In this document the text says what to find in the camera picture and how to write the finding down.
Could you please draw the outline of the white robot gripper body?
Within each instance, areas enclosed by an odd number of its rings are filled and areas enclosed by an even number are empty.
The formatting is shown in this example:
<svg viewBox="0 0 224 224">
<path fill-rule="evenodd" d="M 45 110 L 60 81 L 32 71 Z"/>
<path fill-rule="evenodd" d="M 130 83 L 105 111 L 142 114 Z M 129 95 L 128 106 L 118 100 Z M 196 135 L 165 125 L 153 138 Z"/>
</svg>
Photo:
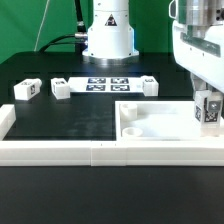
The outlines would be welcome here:
<svg viewBox="0 0 224 224">
<path fill-rule="evenodd" d="M 185 25 L 173 22 L 175 61 L 224 93 L 224 24 L 209 27 L 204 39 L 188 36 L 185 31 Z"/>
</svg>

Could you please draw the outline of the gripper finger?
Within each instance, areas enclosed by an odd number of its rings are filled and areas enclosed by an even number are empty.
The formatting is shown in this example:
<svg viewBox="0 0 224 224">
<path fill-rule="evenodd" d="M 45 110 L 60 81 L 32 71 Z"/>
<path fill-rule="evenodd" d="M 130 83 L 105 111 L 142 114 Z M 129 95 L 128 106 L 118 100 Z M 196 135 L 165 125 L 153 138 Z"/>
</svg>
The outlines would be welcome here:
<svg viewBox="0 0 224 224">
<path fill-rule="evenodd" d="M 190 74 L 190 79 L 193 87 L 193 96 L 197 95 L 207 96 L 209 91 L 207 88 L 207 83 L 203 81 L 201 78 L 197 77 L 195 74 Z"/>
<path fill-rule="evenodd" d="M 208 112 L 219 112 L 221 109 L 221 94 L 211 87 L 206 97 L 206 110 Z"/>
</svg>

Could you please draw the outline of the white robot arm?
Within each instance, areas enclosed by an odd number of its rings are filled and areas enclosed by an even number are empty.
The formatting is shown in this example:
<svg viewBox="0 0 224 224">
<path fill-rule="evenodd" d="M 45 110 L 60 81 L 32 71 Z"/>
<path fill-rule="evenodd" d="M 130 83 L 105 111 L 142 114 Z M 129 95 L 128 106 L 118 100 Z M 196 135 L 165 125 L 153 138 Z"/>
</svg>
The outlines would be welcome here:
<svg viewBox="0 0 224 224">
<path fill-rule="evenodd" d="M 207 112 L 224 98 L 224 0 L 172 0 L 175 61 L 191 73 L 195 103 Z M 129 25 L 129 0 L 93 0 L 93 23 L 83 59 L 107 65 L 139 55 Z"/>
</svg>

